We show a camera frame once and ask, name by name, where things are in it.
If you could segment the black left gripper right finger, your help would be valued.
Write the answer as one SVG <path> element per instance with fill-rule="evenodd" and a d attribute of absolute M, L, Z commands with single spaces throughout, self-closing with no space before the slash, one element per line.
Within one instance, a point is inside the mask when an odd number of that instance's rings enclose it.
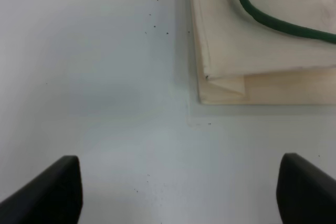
<path fill-rule="evenodd" d="M 283 223 L 335 223 L 335 179 L 296 153 L 281 159 L 276 200 Z"/>

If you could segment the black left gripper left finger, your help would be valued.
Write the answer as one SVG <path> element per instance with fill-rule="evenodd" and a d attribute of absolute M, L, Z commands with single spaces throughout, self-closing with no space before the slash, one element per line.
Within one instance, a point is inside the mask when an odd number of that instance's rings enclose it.
<path fill-rule="evenodd" d="M 77 156 L 63 156 L 1 202 L 1 223 L 78 223 L 82 180 Z"/>

